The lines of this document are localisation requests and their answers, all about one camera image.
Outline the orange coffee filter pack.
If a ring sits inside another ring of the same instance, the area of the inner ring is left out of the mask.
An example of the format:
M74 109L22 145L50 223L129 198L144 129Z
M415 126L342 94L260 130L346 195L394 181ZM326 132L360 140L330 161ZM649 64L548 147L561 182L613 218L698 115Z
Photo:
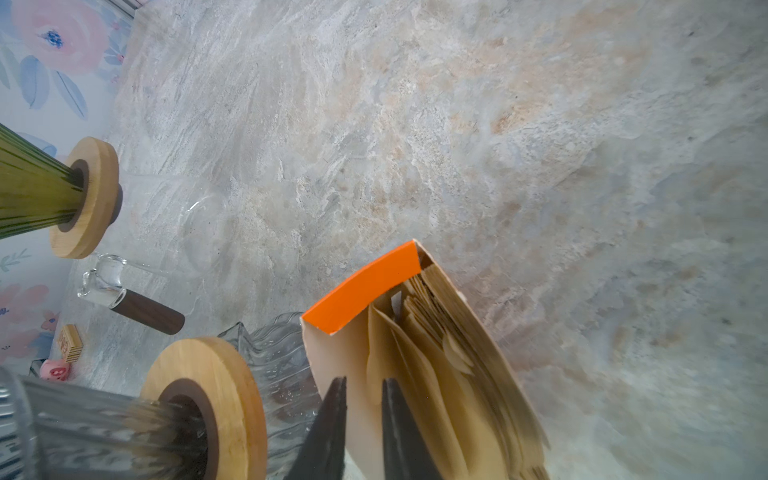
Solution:
M347 451L385 475L382 387L395 379L446 479L544 479L546 434L464 295L411 240L366 265L301 317L320 393L347 381Z

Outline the clear glass server wooden handle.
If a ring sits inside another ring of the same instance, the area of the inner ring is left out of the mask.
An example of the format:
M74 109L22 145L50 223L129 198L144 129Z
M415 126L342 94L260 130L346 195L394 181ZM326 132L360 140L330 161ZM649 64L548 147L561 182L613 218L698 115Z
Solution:
M203 278L228 253L234 224L226 193L212 180L123 172L116 212L77 295L175 335Z

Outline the green glass dripper cone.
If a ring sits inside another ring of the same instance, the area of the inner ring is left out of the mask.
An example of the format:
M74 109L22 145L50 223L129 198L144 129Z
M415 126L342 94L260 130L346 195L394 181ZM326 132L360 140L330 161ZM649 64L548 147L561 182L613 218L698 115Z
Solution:
M1 237L67 224L85 195L84 175L1 127Z

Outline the pink pig toy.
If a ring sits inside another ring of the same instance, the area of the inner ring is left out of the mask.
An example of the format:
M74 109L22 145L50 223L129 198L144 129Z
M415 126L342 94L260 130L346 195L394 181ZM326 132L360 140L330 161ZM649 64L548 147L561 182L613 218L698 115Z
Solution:
M72 370L72 365L64 360L45 360L39 371L39 377L49 381L66 381Z

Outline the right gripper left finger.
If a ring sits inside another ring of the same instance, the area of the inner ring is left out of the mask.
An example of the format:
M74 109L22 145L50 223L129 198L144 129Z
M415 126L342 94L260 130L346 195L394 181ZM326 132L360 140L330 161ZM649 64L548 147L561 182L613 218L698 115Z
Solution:
M341 480L345 468L347 378L330 384L285 480Z

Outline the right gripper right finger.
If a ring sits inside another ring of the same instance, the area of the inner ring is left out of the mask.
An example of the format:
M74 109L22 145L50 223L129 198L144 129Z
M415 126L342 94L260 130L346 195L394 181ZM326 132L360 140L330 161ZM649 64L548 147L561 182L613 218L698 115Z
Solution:
M382 382L383 460L386 480L442 480L402 389Z

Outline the grey glass carafe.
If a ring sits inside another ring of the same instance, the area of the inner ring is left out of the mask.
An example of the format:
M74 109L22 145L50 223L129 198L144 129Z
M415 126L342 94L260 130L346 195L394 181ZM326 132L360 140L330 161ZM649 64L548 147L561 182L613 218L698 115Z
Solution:
M241 322L219 334L245 359L259 388L268 443L268 479L284 478L322 400L303 343L301 314L283 313L250 332Z

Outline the grey glass dripper cone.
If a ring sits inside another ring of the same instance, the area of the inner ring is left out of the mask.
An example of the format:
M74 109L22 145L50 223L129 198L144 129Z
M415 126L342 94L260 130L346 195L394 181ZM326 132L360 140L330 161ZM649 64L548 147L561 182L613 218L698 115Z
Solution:
M207 456L190 404L1 371L4 479L201 479Z

